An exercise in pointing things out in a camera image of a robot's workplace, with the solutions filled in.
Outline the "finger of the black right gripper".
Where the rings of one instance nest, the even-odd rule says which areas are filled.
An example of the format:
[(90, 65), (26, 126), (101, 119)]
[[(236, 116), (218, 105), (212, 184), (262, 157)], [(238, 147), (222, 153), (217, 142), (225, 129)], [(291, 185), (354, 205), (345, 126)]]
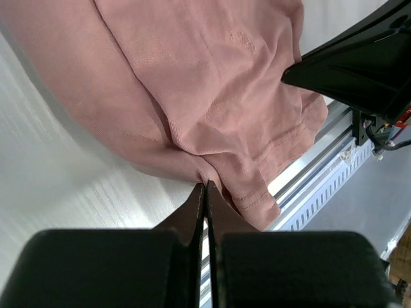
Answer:
[(282, 81), (397, 121), (410, 106), (410, 1), (387, 1), (305, 54)]

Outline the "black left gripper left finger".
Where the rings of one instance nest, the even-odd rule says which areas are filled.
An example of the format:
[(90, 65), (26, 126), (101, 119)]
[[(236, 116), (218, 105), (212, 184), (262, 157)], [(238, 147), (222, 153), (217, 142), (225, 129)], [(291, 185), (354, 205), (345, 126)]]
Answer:
[(187, 200), (154, 228), (173, 237), (165, 307), (199, 306), (205, 189), (196, 184)]

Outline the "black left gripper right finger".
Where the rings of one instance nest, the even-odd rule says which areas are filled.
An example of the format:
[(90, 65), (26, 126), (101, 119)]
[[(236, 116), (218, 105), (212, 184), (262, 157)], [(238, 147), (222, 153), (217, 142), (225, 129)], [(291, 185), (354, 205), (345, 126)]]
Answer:
[(213, 307), (264, 307), (267, 235), (248, 224), (217, 189), (206, 185)]

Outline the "dusty pink graphic t-shirt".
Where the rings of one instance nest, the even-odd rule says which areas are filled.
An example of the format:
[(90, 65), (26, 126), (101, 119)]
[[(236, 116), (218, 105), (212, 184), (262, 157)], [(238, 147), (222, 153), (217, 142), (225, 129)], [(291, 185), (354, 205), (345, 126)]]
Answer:
[(1, 22), (53, 97), (139, 171), (213, 181), (264, 230), (268, 185), (328, 115), (284, 84), (302, 1), (2, 1)]

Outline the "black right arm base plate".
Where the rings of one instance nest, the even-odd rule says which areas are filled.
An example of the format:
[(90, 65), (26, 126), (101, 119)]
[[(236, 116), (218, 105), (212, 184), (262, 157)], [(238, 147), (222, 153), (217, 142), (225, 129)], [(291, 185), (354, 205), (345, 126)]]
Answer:
[(371, 132), (374, 133), (377, 130), (378, 118), (355, 109), (352, 110), (352, 115), (353, 137), (356, 139), (356, 145), (362, 146), (369, 139), (366, 128), (370, 126)]

